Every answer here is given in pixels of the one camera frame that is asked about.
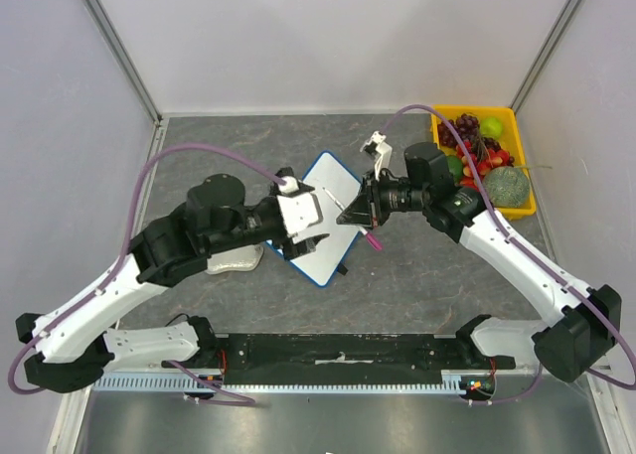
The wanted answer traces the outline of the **magenta marker cap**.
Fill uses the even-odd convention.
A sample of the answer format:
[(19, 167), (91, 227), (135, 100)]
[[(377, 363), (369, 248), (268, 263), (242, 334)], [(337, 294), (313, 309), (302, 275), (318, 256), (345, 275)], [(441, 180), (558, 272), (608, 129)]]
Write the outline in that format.
[(383, 250), (383, 246), (382, 244), (373, 236), (373, 234), (367, 230), (363, 230), (362, 234), (364, 235), (366, 241), (369, 243), (369, 245), (376, 251), (382, 251)]

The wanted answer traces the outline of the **white marker pen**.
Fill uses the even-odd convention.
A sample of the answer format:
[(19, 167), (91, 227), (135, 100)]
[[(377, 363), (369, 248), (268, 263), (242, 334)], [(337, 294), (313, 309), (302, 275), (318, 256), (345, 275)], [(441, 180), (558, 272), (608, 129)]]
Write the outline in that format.
[(344, 212), (345, 211), (345, 206), (333, 195), (333, 193), (331, 191), (329, 191), (327, 188), (323, 187), (322, 188), (324, 193), (329, 197), (329, 199), (334, 203), (334, 205), (341, 211)]

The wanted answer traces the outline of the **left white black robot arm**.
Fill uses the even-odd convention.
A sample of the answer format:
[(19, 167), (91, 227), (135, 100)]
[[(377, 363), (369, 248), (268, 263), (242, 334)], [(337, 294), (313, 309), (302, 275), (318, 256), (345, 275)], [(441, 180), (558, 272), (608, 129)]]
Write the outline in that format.
[(48, 315), (21, 315), (19, 340), (35, 353), (19, 361), (32, 391), (73, 392), (120, 368), (213, 364), (220, 348), (204, 317), (127, 333), (112, 326), (143, 302), (206, 271), (214, 255), (270, 241), (293, 259), (313, 252), (322, 240), (298, 237), (321, 223), (322, 212), (314, 188), (296, 178), (283, 177), (256, 205), (244, 199), (240, 179), (208, 177), (188, 191), (182, 205), (136, 235), (122, 257), (65, 306)]

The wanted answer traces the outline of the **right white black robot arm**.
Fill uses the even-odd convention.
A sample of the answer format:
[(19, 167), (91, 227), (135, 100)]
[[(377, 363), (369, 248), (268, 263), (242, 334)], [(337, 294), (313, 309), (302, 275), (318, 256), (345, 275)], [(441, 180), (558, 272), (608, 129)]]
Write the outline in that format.
[(374, 159), (340, 225), (375, 229), (393, 213), (420, 213), (436, 230), (479, 255), (506, 278), (546, 326), (532, 335), (539, 362), (556, 378), (579, 378), (617, 343), (622, 300), (610, 286), (592, 288), (524, 240), (479, 191), (455, 184), (445, 154), (430, 142), (404, 151), (407, 174), (389, 170), (392, 148), (376, 134), (362, 152)]

